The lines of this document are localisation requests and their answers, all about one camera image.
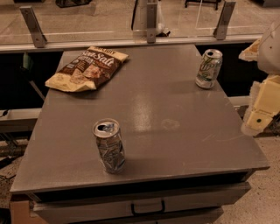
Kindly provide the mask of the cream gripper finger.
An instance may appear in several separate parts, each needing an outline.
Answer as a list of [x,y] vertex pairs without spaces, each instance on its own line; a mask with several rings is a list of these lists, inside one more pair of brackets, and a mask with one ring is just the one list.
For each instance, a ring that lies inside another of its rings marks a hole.
[[279,112],[280,76],[271,74],[263,82],[254,81],[243,117],[242,133],[248,136],[262,133]]
[[244,61],[257,61],[259,45],[260,39],[256,40],[249,47],[243,50],[239,54],[239,59]]

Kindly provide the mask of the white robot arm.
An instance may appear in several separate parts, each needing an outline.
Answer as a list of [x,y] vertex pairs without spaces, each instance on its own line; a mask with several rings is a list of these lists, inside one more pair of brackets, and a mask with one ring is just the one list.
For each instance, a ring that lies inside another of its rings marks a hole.
[[261,38],[243,50],[239,59],[256,61],[258,69],[268,75],[262,82],[253,82],[241,126],[245,135],[256,136],[280,112],[280,19],[275,20]]

